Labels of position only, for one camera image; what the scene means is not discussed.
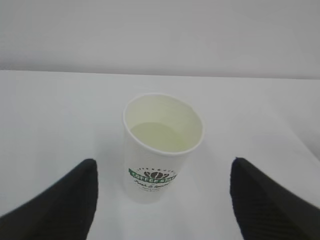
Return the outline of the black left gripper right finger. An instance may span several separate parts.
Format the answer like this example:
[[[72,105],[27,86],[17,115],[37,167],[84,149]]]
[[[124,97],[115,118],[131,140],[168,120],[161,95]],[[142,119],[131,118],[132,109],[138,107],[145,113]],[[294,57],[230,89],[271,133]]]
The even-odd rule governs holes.
[[[231,165],[229,193],[245,240],[318,240],[320,209],[244,158]]]

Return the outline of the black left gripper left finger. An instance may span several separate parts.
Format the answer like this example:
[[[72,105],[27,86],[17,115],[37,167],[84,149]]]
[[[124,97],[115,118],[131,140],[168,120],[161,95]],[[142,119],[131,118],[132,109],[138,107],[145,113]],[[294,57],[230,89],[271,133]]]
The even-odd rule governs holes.
[[[85,240],[98,202],[98,166],[85,159],[41,194],[0,218],[2,240]]]

